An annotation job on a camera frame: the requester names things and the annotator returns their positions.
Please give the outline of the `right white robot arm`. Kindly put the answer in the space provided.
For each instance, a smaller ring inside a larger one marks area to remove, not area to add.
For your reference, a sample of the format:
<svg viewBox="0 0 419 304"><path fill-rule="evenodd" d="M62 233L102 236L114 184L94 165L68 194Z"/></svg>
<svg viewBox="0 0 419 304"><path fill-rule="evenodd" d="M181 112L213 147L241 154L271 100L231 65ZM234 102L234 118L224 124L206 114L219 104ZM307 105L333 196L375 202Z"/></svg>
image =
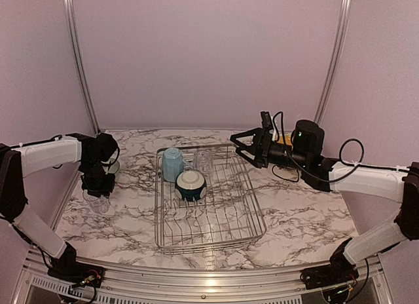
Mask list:
<svg viewBox="0 0 419 304"><path fill-rule="evenodd" d="M361 193L393 200L401 205L394 217L368 230L359 237L343 242L330 257L324 277L331 283L340 282L355 265L383 252L404 240L418 239L418 163L408 167L384 167L348 163L342 158L322 156L324 130L315 122L299 120L285 138L282 125L263 112L262 126L230 137L236 152L257 168L275 164L300 171L302 180L318 191Z"/></svg>

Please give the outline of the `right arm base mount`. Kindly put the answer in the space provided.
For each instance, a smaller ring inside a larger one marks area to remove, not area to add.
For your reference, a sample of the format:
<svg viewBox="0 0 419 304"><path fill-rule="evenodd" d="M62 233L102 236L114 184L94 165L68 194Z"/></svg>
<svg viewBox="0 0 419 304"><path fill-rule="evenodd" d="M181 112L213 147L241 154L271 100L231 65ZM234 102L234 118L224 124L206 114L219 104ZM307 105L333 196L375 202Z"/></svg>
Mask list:
<svg viewBox="0 0 419 304"><path fill-rule="evenodd" d="M307 290L325 288L335 284L355 281L359 278L357 269L350 268L348 271L332 268L332 265L306 268L301 271L300 280Z"/></svg>

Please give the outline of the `dark blue white bowl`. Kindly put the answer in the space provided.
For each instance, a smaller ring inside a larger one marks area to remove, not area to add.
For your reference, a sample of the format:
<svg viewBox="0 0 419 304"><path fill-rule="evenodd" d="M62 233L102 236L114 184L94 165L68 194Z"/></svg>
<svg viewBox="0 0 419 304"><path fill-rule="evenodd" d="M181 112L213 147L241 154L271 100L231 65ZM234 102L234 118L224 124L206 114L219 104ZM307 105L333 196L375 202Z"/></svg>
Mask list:
<svg viewBox="0 0 419 304"><path fill-rule="evenodd" d="M194 202L203 199L207 193L207 182L204 175L195 170L186 170L178 175L175 182L177 198Z"/></svg>

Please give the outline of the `yellow polka dot plate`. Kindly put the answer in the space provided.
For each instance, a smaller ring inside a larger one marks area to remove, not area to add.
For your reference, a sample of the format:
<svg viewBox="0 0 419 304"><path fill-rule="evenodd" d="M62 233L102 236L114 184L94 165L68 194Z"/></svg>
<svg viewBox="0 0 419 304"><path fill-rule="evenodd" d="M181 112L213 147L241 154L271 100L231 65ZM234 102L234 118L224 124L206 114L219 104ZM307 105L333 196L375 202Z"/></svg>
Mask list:
<svg viewBox="0 0 419 304"><path fill-rule="evenodd" d="M285 136L280 136L277 143L285 144L287 146L292 146L291 135L286 134Z"/></svg>

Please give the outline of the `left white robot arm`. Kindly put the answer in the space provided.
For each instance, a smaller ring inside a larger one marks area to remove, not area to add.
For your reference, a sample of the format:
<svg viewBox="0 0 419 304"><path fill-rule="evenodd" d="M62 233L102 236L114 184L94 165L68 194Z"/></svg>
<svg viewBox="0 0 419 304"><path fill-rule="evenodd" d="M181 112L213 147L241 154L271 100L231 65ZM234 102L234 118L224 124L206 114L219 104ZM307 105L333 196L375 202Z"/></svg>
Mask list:
<svg viewBox="0 0 419 304"><path fill-rule="evenodd" d="M53 175L65 164L81 173L81 187L92 200L107 200L115 174L107 172L120 148L110 134L58 135L18 145L1 144L1 219L50 258L49 271L69 281L80 279L87 266L77 252L46 222L60 203L69 173Z"/></svg>

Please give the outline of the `light blue ceramic mug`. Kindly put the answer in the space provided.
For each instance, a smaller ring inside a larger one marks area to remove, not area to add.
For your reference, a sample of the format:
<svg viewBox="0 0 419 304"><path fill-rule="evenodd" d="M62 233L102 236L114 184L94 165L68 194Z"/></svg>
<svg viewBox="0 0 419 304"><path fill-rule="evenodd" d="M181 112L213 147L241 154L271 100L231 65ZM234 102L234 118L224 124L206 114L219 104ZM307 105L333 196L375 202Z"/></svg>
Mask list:
<svg viewBox="0 0 419 304"><path fill-rule="evenodd" d="M192 168L191 163L183 158L180 149L175 147L167 148L162 156L162 171L166 181L175 183L177 177L184 172L185 166Z"/></svg>

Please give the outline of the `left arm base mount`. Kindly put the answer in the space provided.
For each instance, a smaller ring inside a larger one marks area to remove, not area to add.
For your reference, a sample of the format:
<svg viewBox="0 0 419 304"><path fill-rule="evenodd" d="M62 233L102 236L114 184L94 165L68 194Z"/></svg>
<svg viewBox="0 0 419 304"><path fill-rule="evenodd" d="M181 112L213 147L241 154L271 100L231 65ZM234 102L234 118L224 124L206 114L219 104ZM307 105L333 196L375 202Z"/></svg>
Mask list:
<svg viewBox="0 0 419 304"><path fill-rule="evenodd" d="M72 287L101 286L105 269L97 265L76 262L70 266L53 266L48 269L48 275L71 282Z"/></svg>

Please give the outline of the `clear drinking glass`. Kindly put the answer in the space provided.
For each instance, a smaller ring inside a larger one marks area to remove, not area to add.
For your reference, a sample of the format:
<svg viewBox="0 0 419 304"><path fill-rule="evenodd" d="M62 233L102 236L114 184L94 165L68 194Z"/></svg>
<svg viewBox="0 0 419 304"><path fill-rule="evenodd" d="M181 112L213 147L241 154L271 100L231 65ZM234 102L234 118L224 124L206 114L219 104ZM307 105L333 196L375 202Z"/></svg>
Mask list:
<svg viewBox="0 0 419 304"><path fill-rule="evenodd" d="M212 152L209 149L198 149L194 153L193 166L205 176L212 175L214 171Z"/></svg>
<svg viewBox="0 0 419 304"><path fill-rule="evenodd" d="M103 195L96 197L89 195L87 190L82 193L83 199L88 203L93 212L97 214L104 214L109 210L110 202L109 199Z"/></svg>

